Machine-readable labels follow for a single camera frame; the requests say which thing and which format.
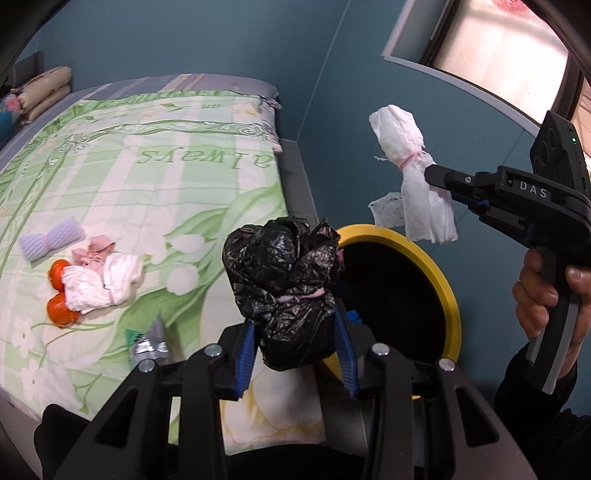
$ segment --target window sill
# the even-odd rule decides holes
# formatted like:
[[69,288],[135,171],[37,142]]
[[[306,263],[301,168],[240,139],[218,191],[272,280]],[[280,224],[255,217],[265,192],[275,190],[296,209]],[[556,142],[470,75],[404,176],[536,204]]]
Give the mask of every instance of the window sill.
[[421,65],[413,61],[399,59],[389,55],[382,55],[382,58],[386,61],[390,61],[392,63],[396,63],[398,65],[402,65],[404,67],[413,70],[418,70],[422,73],[426,73],[427,75],[435,77],[439,80],[443,80],[444,82],[447,82],[453,85],[454,87],[459,88],[460,90],[464,90],[465,92],[470,93],[472,96],[478,98],[479,100],[482,100],[491,107],[500,111],[503,115],[513,120],[516,124],[518,124],[524,130],[529,132],[533,137],[537,136],[538,131],[540,130],[540,127],[536,123],[534,123],[532,120],[527,118],[522,113],[518,112],[516,109],[514,109],[507,103],[503,102],[502,100],[499,100],[490,93],[487,93],[484,90],[468,82],[464,82],[463,80],[460,80],[452,75],[448,75],[445,72],[441,72],[440,70],[435,70],[430,67],[426,67],[425,65]]

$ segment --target window frame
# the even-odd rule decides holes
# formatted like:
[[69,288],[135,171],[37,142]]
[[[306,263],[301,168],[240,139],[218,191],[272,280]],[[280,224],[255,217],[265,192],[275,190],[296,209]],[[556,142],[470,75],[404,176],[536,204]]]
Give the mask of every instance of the window frame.
[[[453,73],[446,72],[445,70],[441,70],[441,69],[438,69],[433,66],[437,56],[441,52],[441,48],[442,48],[443,43],[445,42],[445,39],[449,33],[449,29],[451,28],[453,20],[457,14],[457,11],[463,1],[465,1],[465,0],[449,0],[447,5],[445,6],[443,12],[441,12],[441,16],[439,18],[439,22],[437,23],[437,27],[435,28],[435,30],[433,31],[433,34],[431,35],[431,40],[427,44],[427,47],[425,48],[425,51],[424,51],[423,55],[421,56],[420,64],[425,65],[426,67],[432,68],[434,70],[438,70],[440,72],[447,73],[448,75],[451,75],[459,80],[469,83],[470,85],[473,85],[474,87],[479,88],[479,89],[489,93],[490,95],[496,97],[500,101],[505,102],[507,105],[514,108],[522,115],[526,116],[529,120],[531,120],[536,125],[540,126],[541,124],[539,122],[532,119],[532,117],[530,117],[525,112],[523,112],[522,110],[517,108],[515,105],[513,105],[510,102],[508,102],[507,100],[499,97],[498,95],[494,94],[493,92],[490,92],[489,90],[487,90],[475,83],[472,83],[469,80],[466,80],[460,76],[454,75]],[[561,82],[560,88],[558,89],[558,92],[556,94],[556,98],[554,100],[554,104],[552,105],[551,111],[553,111],[554,113],[557,113],[558,115],[560,115],[568,120],[571,120],[574,115],[576,106],[579,102],[579,96],[581,93],[581,89],[583,87],[583,81],[584,81],[583,72],[581,72],[576,61],[574,60],[572,55],[569,53],[566,67],[564,69],[564,75],[562,78],[562,82]]]

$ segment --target black garbage bag bundle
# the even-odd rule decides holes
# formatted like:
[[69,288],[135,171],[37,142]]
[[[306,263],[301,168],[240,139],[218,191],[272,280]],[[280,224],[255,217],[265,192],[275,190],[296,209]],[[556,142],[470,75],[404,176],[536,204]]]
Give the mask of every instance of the black garbage bag bundle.
[[339,234],[322,221],[270,220],[230,233],[223,264],[242,315],[255,323],[265,364],[303,367],[335,351],[335,298],[343,270]]

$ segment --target yellow rim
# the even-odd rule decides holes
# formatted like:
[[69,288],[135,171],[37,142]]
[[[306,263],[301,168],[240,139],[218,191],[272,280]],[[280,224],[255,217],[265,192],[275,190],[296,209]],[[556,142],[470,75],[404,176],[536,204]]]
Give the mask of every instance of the yellow rim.
[[[374,225],[359,223],[357,225],[344,226],[338,230],[338,233],[340,235],[339,245],[341,247],[358,242],[374,242],[386,245],[404,254],[421,269],[433,285],[445,316],[446,337],[442,356],[457,361],[462,342],[460,310],[457,306],[456,297],[453,294],[452,288],[433,259],[420,247],[408,241],[406,237],[387,228],[377,228]],[[341,378],[339,362],[336,355],[327,358],[324,362],[333,373],[337,374],[338,372],[337,377]]]

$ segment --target floral pillow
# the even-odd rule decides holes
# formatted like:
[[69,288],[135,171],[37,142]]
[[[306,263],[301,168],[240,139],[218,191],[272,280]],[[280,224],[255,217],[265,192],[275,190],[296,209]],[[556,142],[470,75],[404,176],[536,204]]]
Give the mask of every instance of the floral pillow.
[[16,95],[9,93],[0,99],[0,147],[8,141],[20,114],[21,102]]

